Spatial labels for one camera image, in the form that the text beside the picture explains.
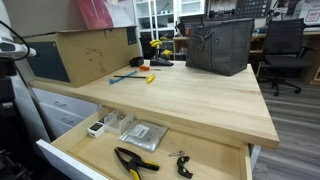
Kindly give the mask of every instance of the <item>workbench top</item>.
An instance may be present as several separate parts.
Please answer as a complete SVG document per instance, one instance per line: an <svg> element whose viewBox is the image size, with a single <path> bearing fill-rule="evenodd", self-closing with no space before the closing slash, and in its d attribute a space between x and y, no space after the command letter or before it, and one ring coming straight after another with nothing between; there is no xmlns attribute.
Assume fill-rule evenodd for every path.
<svg viewBox="0 0 320 180"><path fill-rule="evenodd" d="M109 84L114 75L137 68L125 67L79 88L42 81L33 87L155 117L167 123L264 147L276 148L279 139L250 65L232 77L217 75L174 62L161 71L139 71L145 79L127 78Z"/></svg>

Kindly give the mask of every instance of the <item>small electronic device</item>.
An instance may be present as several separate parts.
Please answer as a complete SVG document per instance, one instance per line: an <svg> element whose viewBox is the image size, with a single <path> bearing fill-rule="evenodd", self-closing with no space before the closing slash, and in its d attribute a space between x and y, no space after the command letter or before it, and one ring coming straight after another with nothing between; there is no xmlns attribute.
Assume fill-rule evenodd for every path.
<svg viewBox="0 0 320 180"><path fill-rule="evenodd" d="M104 132L104 118L96 122L94 125L88 128L88 134L94 138L97 138L101 136L101 134Z"/></svg>

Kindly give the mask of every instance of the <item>blue tool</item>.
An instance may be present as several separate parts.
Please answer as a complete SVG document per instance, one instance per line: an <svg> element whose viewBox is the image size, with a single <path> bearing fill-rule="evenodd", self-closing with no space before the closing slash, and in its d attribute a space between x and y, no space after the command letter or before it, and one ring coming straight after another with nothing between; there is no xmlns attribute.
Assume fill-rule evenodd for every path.
<svg viewBox="0 0 320 180"><path fill-rule="evenodd" d="M121 80L124 79L124 78L127 78L127 77L129 77L129 76L132 76L132 75L136 74L137 72L138 72L138 71L135 70L135 71L133 71L133 72L131 72L131 73L128 73L128 74L124 75L124 76L121 77L121 78L109 79L109 83L110 83L110 84L114 84L114 83L116 83L116 82L121 81Z"/></svg>

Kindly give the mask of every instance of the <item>wooden workbench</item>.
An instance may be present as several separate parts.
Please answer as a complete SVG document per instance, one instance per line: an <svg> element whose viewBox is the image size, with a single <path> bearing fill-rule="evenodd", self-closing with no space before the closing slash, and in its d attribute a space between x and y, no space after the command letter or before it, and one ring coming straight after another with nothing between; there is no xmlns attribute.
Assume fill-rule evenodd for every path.
<svg viewBox="0 0 320 180"><path fill-rule="evenodd" d="M185 149L197 162L191 167L196 169L199 179L251 179L247 143L268 148L277 148L279 143L251 66L226 77L188 68L185 62L174 63L172 67L158 67L161 71L138 72L139 76L154 73L156 78L151 84L146 84L144 79L129 78L112 85L108 83L113 75L127 74L136 69L130 67L79 88L29 82L36 88L120 109L135 114L139 119L168 126L170 130L153 156L119 142L117 136L108 133L99 140L86 135L86 128L105 116L108 110L93 115L52 145L112 179L130 176L121 166L104 164L119 164L115 156L99 154L102 147L107 149L104 150L107 154L112 153L112 148L107 148L110 145L130 146L147 159L157 155L155 161L161 164L174 164L175 160L168 159L167 155ZM170 179L176 174L174 166L165 167L165 170L158 176L148 170L142 171L145 176L155 179Z"/></svg>

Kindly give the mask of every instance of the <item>screwdriver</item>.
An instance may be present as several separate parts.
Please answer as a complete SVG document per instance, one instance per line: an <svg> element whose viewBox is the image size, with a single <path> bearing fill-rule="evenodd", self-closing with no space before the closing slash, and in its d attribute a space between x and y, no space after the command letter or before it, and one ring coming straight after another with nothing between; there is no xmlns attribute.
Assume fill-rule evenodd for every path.
<svg viewBox="0 0 320 180"><path fill-rule="evenodd" d="M113 77L120 77L120 78L123 78L123 77L126 77L126 78L144 78L144 79L146 79L147 83L151 83L156 76L155 76L154 74L152 74L151 76L113 76Z"/></svg>
<svg viewBox="0 0 320 180"><path fill-rule="evenodd" d="M150 70L161 71L161 69L150 69L150 67L148 66L139 66L139 69L143 71L150 71Z"/></svg>

